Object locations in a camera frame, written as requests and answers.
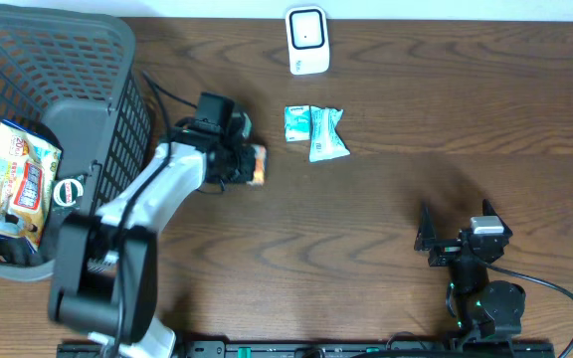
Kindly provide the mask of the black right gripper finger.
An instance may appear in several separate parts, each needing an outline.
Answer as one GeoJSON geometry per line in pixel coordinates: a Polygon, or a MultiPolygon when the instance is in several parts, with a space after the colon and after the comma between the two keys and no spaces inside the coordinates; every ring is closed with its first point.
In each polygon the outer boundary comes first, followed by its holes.
{"type": "Polygon", "coordinates": [[[415,249],[431,249],[437,240],[437,232],[428,205],[422,204],[420,224],[415,239],[415,249]]]}
{"type": "MultiPolygon", "coordinates": [[[[481,208],[483,216],[499,216],[499,214],[496,212],[495,208],[493,207],[489,199],[482,200],[481,208]]],[[[509,233],[510,232],[509,226],[504,222],[504,220],[501,217],[499,218],[501,219],[505,227],[504,234],[509,233]]]]}

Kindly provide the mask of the orange small snack pack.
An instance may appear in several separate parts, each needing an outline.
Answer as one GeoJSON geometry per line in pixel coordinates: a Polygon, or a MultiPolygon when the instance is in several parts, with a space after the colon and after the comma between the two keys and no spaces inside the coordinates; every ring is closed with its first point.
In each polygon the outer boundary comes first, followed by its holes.
{"type": "Polygon", "coordinates": [[[266,182],[267,149],[259,144],[252,144],[254,149],[255,165],[252,179],[247,182],[250,186],[263,186],[266,182]]]}

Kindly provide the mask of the teal small tissue pack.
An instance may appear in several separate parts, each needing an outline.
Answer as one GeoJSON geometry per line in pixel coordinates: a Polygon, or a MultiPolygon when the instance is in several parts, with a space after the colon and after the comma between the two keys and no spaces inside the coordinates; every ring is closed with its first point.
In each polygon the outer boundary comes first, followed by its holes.
{"type": "Polygon", "coordinates": [[[287,142],[310,139],[311,115],[309,105],[285,108],[285,137],[287,142]]]}

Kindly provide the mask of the mint green snack packet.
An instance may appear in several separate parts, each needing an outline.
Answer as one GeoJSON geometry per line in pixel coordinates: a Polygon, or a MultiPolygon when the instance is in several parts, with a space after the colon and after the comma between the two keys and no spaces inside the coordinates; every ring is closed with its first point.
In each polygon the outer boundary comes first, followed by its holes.
{"type": "Polygon", "coordinates": [[[348,156],[350,151],[336,132],[343,110],[312,106],[310,114],[312,131],[309,161],[318,162],[348,156]]]}

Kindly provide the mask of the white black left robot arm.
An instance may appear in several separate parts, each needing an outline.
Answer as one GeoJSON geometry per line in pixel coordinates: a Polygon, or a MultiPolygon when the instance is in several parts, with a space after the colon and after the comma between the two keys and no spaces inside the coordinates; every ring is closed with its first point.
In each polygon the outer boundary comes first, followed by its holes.
{"type": "Polygon", "coordinates": [[[48,314],[100,344],[103,357],[170,357],[175,332],[155,316],[158,236],[204,183],[258,184],[267,150],[179,129],[112,201],[70,214],[58,233],[48,314]]]}

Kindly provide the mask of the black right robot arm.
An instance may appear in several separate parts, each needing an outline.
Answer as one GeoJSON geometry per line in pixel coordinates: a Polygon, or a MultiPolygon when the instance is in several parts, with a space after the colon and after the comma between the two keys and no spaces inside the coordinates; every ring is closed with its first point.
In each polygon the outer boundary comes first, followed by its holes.
{"type": "Polygon", "coordinates": [[[526,294],[515,283],[491,281],[489,266],[504,255],[512,230],[488,200],[482,214],[470,218],[470,225],[454,239],[440,239],[427,205],[421,219],[414,249],[429,254],[431,267],[449,271],[446,305],[459,330],[448,335],[448,346],[456,351],[480,349],[483,345],[504,344],[521,332],[526,294]]]}

